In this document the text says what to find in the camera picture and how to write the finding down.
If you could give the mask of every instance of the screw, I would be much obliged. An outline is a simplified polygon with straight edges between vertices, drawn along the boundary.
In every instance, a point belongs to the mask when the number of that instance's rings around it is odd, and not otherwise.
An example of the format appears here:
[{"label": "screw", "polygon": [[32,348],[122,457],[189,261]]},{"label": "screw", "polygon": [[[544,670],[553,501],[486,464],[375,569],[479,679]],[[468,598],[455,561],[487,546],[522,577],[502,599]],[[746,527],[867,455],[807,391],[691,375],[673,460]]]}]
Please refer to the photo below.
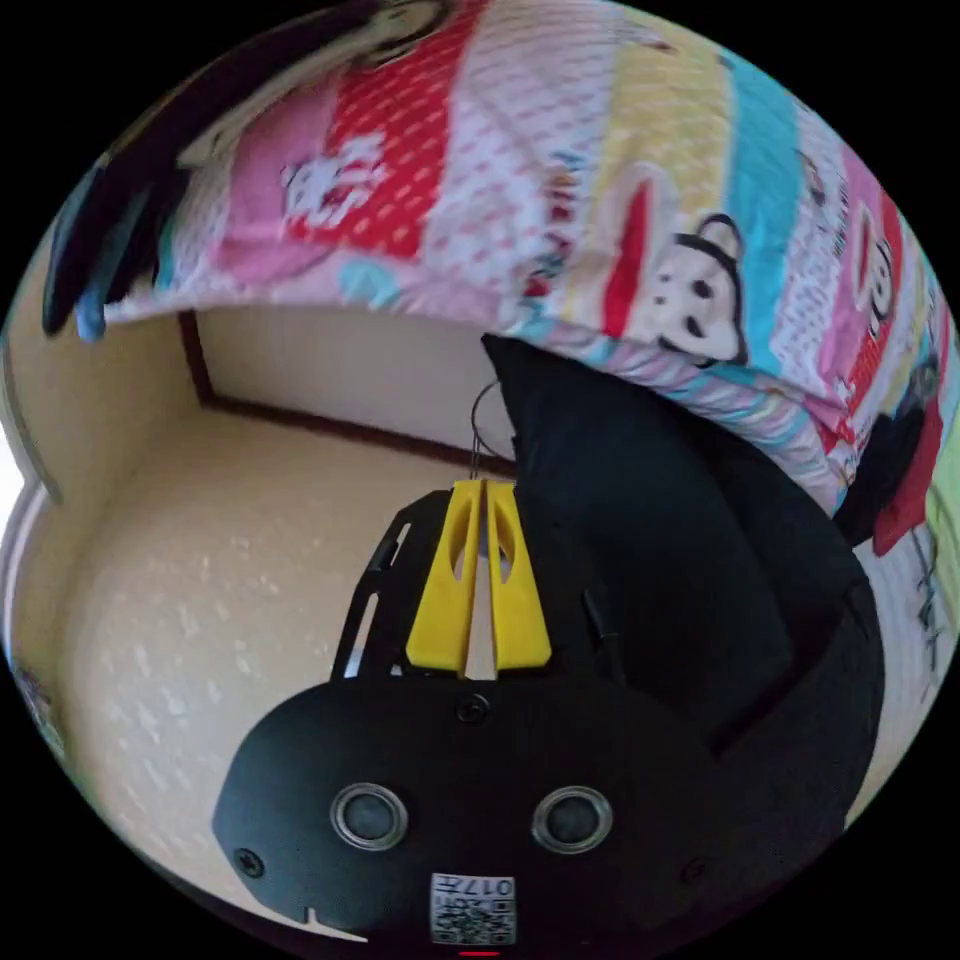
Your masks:
[{"label": "screw", "polygon": [[252,850],[245,847],[235,850],[233,862],[237,869],[251,880],[259,880],[263,876],[263,861]]},{"label": "screw", "polygon": [[461,723],[476,725],[483,723],[490,713],[490,704],[479,693],[471,693],[457,704],[457,719]]},{"label": "screw", "polygon": [[703,880],[707,868],[707,861],[703,857],[695,857],[680,871],[680,879],[688,886],[694,886]]}]

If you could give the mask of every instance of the wooden baseboard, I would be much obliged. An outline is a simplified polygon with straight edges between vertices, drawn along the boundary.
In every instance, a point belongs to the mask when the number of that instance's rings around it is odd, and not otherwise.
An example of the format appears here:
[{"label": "wooden baseboard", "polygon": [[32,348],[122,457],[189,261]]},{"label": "wooden baseboard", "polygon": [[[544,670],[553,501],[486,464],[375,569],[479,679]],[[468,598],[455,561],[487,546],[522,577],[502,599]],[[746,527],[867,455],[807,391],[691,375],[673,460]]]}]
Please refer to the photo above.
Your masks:
[{"label": "wooden baseboard", "polygon": [[[197,399],[204,409],[214,410],[218,413],[229,413],[233,416],[249,417],[252,420],[263,420],[284,427],[297,427],[301,430],[310,430],[313,433],[322,433],[327,436],[343,437],[347,440],[370,443],[402,453],[430,457],[433,460],[462,466],[465,469],[470,468],[472,462],[470,451],[459,447],[452,447],[434,440],[425,440],[422,437],[393,433],[390,430],[381,430],[378,427],[368,427],[345,420],[321,417],[318,414],[220,396],[213,388],[210,372],[207,369],[196,313],[193,310],[186,310],[179,314],[178,319],[183,352],[190,368],[190,375],[193,378]],[[493,473],[505,478],[513,478],[516,474],[516,465],[503,457],[482,454],[478,466],[486,473]]]}]

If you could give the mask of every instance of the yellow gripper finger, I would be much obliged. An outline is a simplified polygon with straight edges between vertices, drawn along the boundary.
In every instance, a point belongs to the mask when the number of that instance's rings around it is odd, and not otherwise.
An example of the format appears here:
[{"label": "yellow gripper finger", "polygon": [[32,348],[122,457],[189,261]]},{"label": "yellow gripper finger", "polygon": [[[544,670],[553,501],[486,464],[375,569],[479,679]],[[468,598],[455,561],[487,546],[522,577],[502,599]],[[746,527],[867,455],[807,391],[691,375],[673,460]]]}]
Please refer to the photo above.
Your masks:
[{"label": "yellow gripper finger", "polygon": [[[550,659],[550,638],[512,483],[487,482],[487,542],[497,670],[542,667]],[[501,549],[510,564],[506,579]]]},{"label": "yellow gripper finger", "polygon": [[[455,671],[459,676],[466,669],[482,503],[483,480],[460,480],[453,485],[443,532],[407,640],[407,659],[415,667]],[[455,568],[461,551],[463,569],[458,579]]]}]

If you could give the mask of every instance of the black cloth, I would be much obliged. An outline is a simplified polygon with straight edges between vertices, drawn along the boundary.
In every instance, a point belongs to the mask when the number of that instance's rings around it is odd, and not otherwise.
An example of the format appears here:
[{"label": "black cloth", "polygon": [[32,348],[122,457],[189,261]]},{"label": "black cloth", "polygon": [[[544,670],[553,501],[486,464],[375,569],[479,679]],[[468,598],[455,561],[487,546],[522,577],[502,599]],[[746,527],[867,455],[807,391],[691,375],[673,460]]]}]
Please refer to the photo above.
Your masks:
[{"label": "black cloth", "polygon": [[857,476],[833,519],[853,546],[869,540],[883,509],[893,502],[910,469],[923,430],[922,407],[893,419],[877,418],[860,458]]},{"label": "black cloth", "polygon": [[771,889],[844,829],[876,744],[883,647],[839,528],[762,452],[644,388],[484,337],[517,483],[579,527],[630,683],[737,783],[713,906]]}]

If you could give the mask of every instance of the qr code sticker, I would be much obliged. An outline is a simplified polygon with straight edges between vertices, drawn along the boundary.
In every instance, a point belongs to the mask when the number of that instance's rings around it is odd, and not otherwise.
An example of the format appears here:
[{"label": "qr code sticker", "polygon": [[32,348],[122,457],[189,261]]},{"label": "qr code sticker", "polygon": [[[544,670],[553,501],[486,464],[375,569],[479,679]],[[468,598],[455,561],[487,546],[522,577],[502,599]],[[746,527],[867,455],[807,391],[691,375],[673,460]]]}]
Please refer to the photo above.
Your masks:
[{"label": "qr code sticker", "polygon": [[499,947],[516,943],[517,901],[513,877],[433,874],[430,932],[434,943],[458,947]]}]

